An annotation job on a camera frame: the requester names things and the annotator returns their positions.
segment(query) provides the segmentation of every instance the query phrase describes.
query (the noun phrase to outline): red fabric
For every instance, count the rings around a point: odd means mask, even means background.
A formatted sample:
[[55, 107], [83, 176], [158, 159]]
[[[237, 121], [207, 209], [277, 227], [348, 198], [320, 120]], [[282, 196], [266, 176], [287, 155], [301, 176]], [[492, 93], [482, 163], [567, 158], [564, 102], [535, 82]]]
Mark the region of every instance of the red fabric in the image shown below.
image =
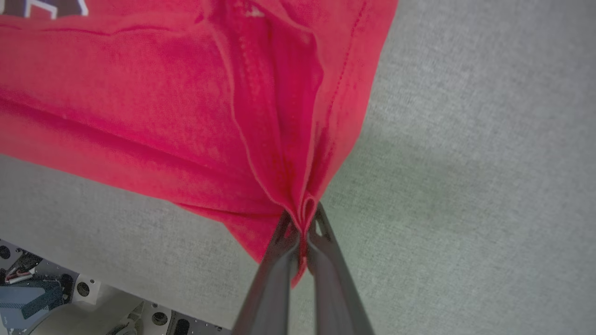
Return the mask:
[[31, 2], [0, 15], [0, 152], [221, 221], [256, 260], [354, 145], [397, 4]]

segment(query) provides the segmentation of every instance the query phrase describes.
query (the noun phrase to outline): t-shirt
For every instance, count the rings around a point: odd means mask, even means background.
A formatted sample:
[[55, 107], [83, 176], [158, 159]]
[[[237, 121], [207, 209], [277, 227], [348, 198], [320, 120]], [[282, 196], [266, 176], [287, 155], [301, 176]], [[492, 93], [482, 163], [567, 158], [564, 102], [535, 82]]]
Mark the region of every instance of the t-shirt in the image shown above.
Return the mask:
[[220, 221], [259, 261], [353, 147], [396, 5], [0, 0], [0, 153]]

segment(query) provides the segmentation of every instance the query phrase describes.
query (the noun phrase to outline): gray fabric surface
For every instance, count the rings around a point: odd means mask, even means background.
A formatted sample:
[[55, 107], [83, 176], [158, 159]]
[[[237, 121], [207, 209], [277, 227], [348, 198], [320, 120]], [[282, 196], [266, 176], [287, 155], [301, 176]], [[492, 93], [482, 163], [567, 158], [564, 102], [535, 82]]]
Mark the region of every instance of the gray fabric surface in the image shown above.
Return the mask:
[[[596, 333], [596, 2], [402, 0], [323, 202], [377, 334]], [[217, 223], [1, 157], [0, 238], [230, 328]], [[291, 334], [313, 333], [313, 282]]]

